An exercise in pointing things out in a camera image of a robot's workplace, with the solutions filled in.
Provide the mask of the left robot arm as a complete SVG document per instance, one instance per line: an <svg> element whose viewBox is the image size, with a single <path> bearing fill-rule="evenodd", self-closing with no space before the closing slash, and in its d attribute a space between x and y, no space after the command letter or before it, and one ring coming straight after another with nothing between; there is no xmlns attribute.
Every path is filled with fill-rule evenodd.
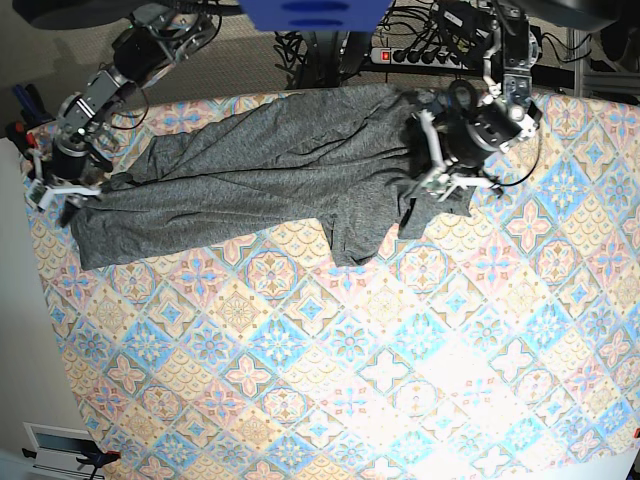
<svg viewBox="0 0 640 480"><path fill-rule="evenodd" d="M435 20L448 51L467 68L479 69L486 89L456 79L414 113L430 166L410 179L404 196L426 193L443 202L470 188L500 196L508 185L486 172L485 162L537 134L541 112L533 100L531 69L539 42L522 9L508 10L496 1L478 8L451 2L438 8Z"/></svg>

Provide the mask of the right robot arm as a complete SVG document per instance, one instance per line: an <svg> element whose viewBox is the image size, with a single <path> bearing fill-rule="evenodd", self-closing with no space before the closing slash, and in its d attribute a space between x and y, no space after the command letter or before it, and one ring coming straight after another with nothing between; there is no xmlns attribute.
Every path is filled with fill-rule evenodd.
<svg viewBox="0 0 640 480"><path fill-rule="evenodd" d="M236 5L217 1L15 1L12 7L29 25L42 30L130 22L112 44L111 61L90 78L84 92L61 105L49 155L32 155L35 178L28 198L41 211L55 198L63 198L61 226L101 193L99 187L85 183L87 167L113 170L97 144L111 136L115 111L129 96L144 92L206 46L218 34L224 14L240 11Z"/></svg>

